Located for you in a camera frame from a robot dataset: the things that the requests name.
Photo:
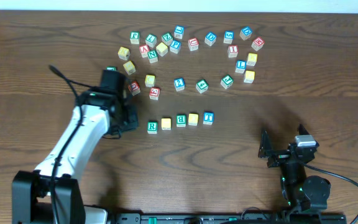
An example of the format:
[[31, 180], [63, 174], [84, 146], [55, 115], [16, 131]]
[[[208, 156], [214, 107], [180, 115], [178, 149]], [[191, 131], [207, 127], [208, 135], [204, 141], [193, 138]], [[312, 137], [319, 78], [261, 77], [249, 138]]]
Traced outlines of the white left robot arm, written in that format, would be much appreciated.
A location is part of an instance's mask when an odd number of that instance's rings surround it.
[[124, 90], [93, 88], [76, 100], [68, 126], [48, 156], [32, 172], [12, 181], [13, 223], [109, 223], [105, 208], [85, 205], [80, 180], [105, 135], [119, 139], [138, 126]]

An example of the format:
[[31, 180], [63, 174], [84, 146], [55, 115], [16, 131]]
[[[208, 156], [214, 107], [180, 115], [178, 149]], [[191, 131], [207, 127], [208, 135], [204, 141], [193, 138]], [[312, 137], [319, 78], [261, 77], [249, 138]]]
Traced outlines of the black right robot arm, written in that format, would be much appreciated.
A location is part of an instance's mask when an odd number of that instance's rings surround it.
[[273, 148], [265, 129], [261, 131], [258, 157], [267, 160], [267, 167], [280, 169], [282, 194], [290, 207], [282, 212], [282, 217], [288, 221], [307, 213], [320, 216], [328, 207], [330, 182], [317, 175], [308, 176], [305, 171], [318, 147], [318, 142], [303, 125], [299, 125], [295, 140], [281, 150]]

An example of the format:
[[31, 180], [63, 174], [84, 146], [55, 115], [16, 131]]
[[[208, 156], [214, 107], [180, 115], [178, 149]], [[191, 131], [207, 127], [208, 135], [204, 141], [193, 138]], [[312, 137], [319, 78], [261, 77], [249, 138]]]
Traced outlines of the blue T block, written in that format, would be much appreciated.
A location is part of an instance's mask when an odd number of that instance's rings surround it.
[[214, 113], [213, 112], [204, 112], [203, 124], [212, 125], [213, 122], [214, 122]]

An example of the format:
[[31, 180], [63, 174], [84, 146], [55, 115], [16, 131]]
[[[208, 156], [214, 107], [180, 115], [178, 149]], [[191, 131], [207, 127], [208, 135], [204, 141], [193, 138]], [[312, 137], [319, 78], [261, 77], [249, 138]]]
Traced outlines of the green R block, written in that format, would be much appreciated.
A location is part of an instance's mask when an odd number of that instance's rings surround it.
[[157, 134], [158, 133], [158, 122], [156, 121], [149, 121], [147, 123], [147, 132], [149, 134]]

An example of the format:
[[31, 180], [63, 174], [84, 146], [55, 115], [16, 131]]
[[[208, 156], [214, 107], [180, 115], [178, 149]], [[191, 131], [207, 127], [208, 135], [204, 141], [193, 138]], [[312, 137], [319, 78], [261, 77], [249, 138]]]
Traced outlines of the green B block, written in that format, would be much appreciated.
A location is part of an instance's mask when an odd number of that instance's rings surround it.
[[185, 114], [178, 114], [176, 117], [176, 124], [178, 128], [186, 126], [186, 115]]

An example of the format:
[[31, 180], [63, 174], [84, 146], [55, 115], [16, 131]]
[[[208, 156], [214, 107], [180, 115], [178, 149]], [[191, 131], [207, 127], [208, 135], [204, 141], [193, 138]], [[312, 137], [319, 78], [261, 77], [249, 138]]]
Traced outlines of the yellow O block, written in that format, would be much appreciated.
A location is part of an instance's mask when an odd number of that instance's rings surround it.
[[161, 129], [162, 130], [171, 130], [172, 128], [172, 120], [170, 118], [162, 118], [161, 119]]
[[189, 126], [197, 126], [198, 125], [199, 115], [196, 113], [190, 113], [188, 115], [188, 125]]

